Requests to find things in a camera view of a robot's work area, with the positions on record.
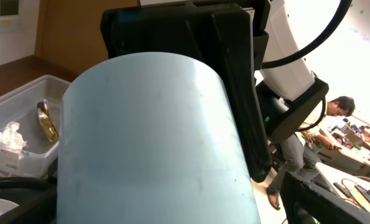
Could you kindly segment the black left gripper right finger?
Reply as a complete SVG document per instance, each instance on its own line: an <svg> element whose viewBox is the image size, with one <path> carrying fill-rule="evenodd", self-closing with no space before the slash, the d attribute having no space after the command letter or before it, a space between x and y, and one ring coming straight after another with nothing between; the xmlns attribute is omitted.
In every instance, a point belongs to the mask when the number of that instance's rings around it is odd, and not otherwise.
<svg viewBox="0 0 370 224"><path fill-rule="evenodd" d="M256 182L272 164L254 78L267 46L270 8L266 0L171 2L108 9L100 22L109 58L167 52L203 62L220 76Z"/></svg>

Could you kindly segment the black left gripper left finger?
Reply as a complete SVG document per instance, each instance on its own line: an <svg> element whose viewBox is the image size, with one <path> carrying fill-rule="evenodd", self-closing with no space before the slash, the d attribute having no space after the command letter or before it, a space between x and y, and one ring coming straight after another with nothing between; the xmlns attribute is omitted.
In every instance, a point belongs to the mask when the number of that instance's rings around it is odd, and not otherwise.
<svg viewBox="0 0 370 224"><path fill-rule="evenodd" d="M0 198L19 206L0 216L0 223L55 223L57 187L30 177L0 178Z"/></svg>

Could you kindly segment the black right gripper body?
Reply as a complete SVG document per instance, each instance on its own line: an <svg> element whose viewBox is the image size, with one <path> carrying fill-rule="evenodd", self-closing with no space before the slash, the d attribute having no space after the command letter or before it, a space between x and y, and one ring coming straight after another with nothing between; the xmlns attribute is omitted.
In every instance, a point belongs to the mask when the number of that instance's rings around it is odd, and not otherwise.
<svg viewBox="0 0 370 224"><path fill-rule="evenodd" d="M280 196L289 224L370 224L370 213L333 193L287 172Z"/></svg>

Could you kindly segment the white paper napkin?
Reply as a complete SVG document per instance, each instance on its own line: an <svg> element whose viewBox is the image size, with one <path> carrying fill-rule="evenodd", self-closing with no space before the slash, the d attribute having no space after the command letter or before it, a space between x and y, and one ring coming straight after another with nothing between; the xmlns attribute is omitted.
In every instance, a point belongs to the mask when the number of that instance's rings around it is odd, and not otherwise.
<svg viewBox="0 0 370 224"><path fill-rule="evenodd" d="M0 143L13 150L22 150L27 145L22 135L18 132L20 124L15 121L9 122L5 128L0 131Z"/></svg>

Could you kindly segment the gold foil snack wrapper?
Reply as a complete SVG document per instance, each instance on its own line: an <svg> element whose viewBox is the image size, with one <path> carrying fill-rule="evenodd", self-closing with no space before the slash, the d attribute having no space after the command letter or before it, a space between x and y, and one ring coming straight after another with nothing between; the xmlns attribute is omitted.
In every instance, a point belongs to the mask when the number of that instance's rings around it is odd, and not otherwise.
<svg viewBox="0 0 370 224"><path fill-rule="evenodd" d="M49 107L46 100L37 103L37 116L48 142L50 144L55 144L59 139L59 134L49 113Z"/></svg>

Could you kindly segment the blue plastic cup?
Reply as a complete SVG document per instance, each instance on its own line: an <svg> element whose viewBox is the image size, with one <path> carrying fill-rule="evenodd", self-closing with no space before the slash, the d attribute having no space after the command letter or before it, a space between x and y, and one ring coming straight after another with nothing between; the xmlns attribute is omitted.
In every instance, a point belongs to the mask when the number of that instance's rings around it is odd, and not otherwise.
<svg viewBox="0 0 370 224"><path fill-rule="evenodd" d="M259 223L223 82L145 52L77 77L62 100L58 223Z"/></svg>

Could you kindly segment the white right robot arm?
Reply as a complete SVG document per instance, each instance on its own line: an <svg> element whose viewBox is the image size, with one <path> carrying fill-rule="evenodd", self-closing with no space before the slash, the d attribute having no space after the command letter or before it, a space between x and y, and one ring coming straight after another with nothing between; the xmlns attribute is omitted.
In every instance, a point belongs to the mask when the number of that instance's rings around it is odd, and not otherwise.
<svg viewBox="0 0 370 224"><path fill-rule="evenodd" d="M341 148L324 133L321 122L327 116L349 117L355 110L354 100L348 96L327 101L328 84L321 81L303 59L334 33L352 2L340 1L328 25L302 49L294 40L285 1L268 4L271 6L266 22L268 41L260 67L263 80L256 91L268 140L284 157L284 165L266 187L270 205L280 210L280 188L287 172L307 180L318 175L316 164L320 158L312 144L327 150Z"/></svg>

